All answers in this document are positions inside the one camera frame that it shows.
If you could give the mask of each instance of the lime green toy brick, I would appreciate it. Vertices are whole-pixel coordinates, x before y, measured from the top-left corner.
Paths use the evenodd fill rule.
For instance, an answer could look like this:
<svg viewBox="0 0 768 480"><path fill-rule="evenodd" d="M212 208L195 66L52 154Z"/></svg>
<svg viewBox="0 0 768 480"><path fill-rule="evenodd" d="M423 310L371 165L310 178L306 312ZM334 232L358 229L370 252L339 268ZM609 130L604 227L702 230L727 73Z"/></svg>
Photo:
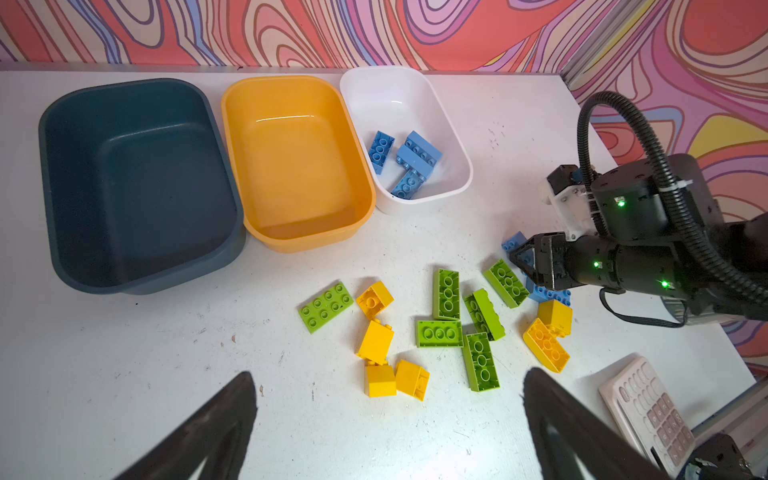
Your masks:
<svg viewBox="0 0 768 480"><path fill-rule="evenodd" d="M317 329L349 308L353 303L352 296L346 291L344 284L338 282L330 290L299 310L299 315L301 315L301 320L304 321L304 325L310 333L315 333Z"/></svg>
<svg viewBox="0 0 768 480"><path fill-rule="evenodd" d="M496 367L493 364L491 343L485 332L464 337L464 363L467 365L469 387L473 392L498 388Z"/></svg>
<svg viewBox="0 0 768 480"><path fill-rule="evenodd" d="M419 320L416 322L416 345L464 346L459 320Z"/></svg>
<svg viewBox="0 0 768 480"><path fill-rule="evenodd" d="M437 320L458 320L458 272L443 270L435 272L432 318Z"/></svg>
<svg viewBox="0 0 768 480"><path fill-rule="evenodd" d="M488 340L494 341L504 338L507 334L504 326L498 321L498 314L493 309L493 303L488 298L488 292L480 289L472 295L464 297L464 303L469 310L469 316L475 323L479 332L486 332Z"/></svg>
<svg viewBox="0 0 768 480"><path fill-rule="evenodd" d="M504 300L509 308L515 308L520 305L528 296L529 292L517 276L499 259L494 266L482 273L485 279L491 284L493 290Z"/></svg>

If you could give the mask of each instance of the white table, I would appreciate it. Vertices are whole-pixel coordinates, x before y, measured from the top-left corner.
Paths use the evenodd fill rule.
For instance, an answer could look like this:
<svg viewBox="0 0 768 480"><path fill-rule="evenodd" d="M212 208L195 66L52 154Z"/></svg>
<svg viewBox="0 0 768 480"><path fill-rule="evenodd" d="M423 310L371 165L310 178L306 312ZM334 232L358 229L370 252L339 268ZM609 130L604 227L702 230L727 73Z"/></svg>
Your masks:
<svg viewBox="0 0 768 480"><path fill-rule="evenodd" d="M417 349L414 322L432 313L436 266L482 278L517 230L558 229L535 185L577 163L578 106L556 76L432 75L475 165L470 188L427 218L376 211L346 242L291 255L249 238L228 267L150 296L95 296L51 267L38 156L38 120L56 98L99 84L174 77L200 87L220 124L220 98L257 74L0 72L0 477L111 478L242 370L259 412L242 478L538 478L522 407L538 362L521 331L537 304L506 308L493 344L500 389L469 389L459 349ZM318 76L338 85L340 73ZM598 171L614 164L594 132ZM354 306L314 335L296 308L341 279L355 296L377 279L396 301L381 315L390 363L410 359L431 378L426 400L369 399L355 356L366 321ZM573 293L571 361L557 380L614 424L597 387L645 355L685 420L696 425L753 383L718 325L635 326L603 310L598 288ZM618 311L668 317L648 295L611 298ZM464 323L468 317L464 310Z"/></svg>

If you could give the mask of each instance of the black strap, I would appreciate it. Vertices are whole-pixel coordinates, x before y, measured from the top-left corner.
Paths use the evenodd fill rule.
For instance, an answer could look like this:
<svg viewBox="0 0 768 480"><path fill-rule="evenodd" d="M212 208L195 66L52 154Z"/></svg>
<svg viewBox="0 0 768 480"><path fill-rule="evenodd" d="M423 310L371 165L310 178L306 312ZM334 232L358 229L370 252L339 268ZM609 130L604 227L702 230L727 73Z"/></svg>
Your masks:
<svg viewBox="0 0 768 480"><path fill-rule="evenodd" d="M605 287L600 289L600 301L605 307L605 309L611 313L613 313L616 317L619 319L622 319L625 322L629 323L636 323L637 325L650 325L650 326L663 326L669 329L679 329L686 323L688 323L688 305L685 305L685 310L683 311L683 321L682 322L668 322L666 320L659 320L659 319L653 319L648 318L646 316L632 316L632 315L622 315L621 313L616 313L612 308L608 306L608 302L605 299L605 293L613 293L614 295L621 295L624 293L625 290L609 290Z"/></svg>

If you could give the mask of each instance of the orange plastic container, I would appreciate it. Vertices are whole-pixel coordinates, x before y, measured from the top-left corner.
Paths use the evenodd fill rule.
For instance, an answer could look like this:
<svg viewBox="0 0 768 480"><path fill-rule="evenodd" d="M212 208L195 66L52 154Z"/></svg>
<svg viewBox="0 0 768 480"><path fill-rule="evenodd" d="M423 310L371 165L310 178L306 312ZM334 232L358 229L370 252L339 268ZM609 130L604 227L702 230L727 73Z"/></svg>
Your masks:
<svg viewBox="0 0 768 480"><path fill-rule="evenodd" d="M238 81L221 99L245 227L294 253L350 238L371 217L373 180L341 94L309 76Z"/></svg>

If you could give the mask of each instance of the black cable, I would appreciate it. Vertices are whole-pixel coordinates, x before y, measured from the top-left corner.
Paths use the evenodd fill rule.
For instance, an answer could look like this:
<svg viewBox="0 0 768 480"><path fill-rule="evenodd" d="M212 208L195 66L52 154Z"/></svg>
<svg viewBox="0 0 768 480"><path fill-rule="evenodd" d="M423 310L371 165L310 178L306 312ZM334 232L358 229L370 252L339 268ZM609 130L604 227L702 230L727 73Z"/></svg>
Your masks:
<svg viewBox="0 0 768 480"><path fill-rule="evenodd" d="M661 202L675 230L680 234L680 239L688 253L710 275L725 283L732 291L745 299L768 304L768 288L744 275L736 267L725 261L714 249L712 243L694 220L688 209L681 187L670 169L667 155L661 147L656 134L648 124L643 112L622 94L613 91L600 91L593 94L581 107L578 123L576 125L576 139L578 143L578 156L581 174L584 177L584 185L587 188L590 199L590 212L594 219L595 228L601 236L607 236L607 228L599 213L597 202L591 195L591 162L589 159L589 119L592 111L599 104L607 105L616 110L627 121L632 131L637 136L645 151L646 157L651 162L654 175L654 183L659 190Z"/></svg>
<svg viewBox="0 0 768 480"><path fill-rule="evenodd" d="M620 292L611 292L611 291L608 291L605 287L603 287L600 289L600 302L603 304L603 306L607 311L613 313L615 316L617 316L618 318L622 319L625 322L636 323L637 325L663 326L669 329L679 329L680 327L688 323L688 305L685 305L685 303L683 304L685 309L683 310L683 320L681 322L669 322L667 320L653 319L647 316L632 316L632 315L624 315L622 313L616 313L608 305L608 301L605 299L606 293L621 295L622 293L624 293L624 290Z"/></svg>

